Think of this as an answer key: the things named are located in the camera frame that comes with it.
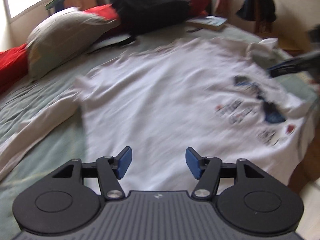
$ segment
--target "gray ridged panel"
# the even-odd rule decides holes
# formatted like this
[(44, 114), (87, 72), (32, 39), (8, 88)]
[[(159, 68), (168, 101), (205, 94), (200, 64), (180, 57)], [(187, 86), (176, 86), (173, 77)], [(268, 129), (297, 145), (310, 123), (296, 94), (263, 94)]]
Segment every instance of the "gray ridged panel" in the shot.
[[(34, 236), (15, 240), (257, 240), (226, 225), (209, 202), (191, 200), (187, 192), (133, 191), (123, 201), (106, 204), (86, 228), (65, 236)], [(295, 233), (268, 240), (301, 240)]]

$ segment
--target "wooden floor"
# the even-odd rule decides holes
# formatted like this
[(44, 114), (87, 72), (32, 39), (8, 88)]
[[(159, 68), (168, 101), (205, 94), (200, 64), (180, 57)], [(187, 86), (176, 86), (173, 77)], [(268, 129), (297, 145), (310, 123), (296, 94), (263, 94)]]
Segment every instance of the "wooden floor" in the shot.
[(294, 170), (288, 187), (300, 193), (308, 182), (313, 182), (320, 177), (320, 123), (316, 127), (315, 137), (308, 147), (306, 155)]

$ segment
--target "bed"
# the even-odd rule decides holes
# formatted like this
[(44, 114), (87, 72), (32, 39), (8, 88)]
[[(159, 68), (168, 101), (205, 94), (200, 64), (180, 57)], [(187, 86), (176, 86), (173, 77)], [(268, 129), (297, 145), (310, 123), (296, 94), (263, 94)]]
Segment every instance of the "bed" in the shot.
[[(259, 42), (260, 38), (228, 25), (222, 32), (199, 30), (186, 32), (184, 24), (167, 27), (137, 37), (137, 41), (122, 48), (106, 48), (97, 53), (82, 54), (63, 66), (51, 71), (36, 82), (28, 77), (15, 84), (0, 100), (0, 143), (3, 143), (16, 130), (22, 120), (33, 117), (51, 100), (67, 90), (75, 76), (86, 74), (92, 68), (103, 64), (128, 50), (143, 52), (168, 45), (178, 38), (192, 40), (197, 37), (211, 39), (217, 36), (245, 41)], [(289, 57), (278, 51), (275, 58), (257, 57), (256, 63), (267, 68)], [(301, 74), (280, 76), (276, 80), (297, 97), (309, 102), (317, 99), (317, 94), (303, 81)], [(12, 214), (11, 206), (15, 197), (24, 189), (48, 174), (58, 166), (73, 158), (85, 158), (84, 130), (81, 111), (57, 126), (48, 136), (34, 146), (23, 160), (2, 180), (0, 184), (0, 238), (9, 240), (20, 230)]]

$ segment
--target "black backpack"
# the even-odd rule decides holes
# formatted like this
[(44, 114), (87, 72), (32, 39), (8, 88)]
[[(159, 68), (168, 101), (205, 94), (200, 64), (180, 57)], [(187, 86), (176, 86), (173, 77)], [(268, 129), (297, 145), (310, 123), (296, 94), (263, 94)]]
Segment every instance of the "black backpack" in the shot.
[(134, 34), (150, 32), (188, 18), (189, 0), (110, 0)]

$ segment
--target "metal screw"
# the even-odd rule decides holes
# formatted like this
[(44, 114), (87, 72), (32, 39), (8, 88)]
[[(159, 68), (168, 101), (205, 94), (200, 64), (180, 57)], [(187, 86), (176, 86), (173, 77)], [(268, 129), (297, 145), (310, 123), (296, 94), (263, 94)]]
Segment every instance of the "metal screw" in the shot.
[(107, 193), (107, 196), (109, 198), (120, 198), (122, 197), (122, 192), (120, 190), (110, 190), (108, 193)]
[(208, 197), (210, 195), (210, 191), (206, 189), (198, 189), (195, 191), (195, 195), (197, 197)]

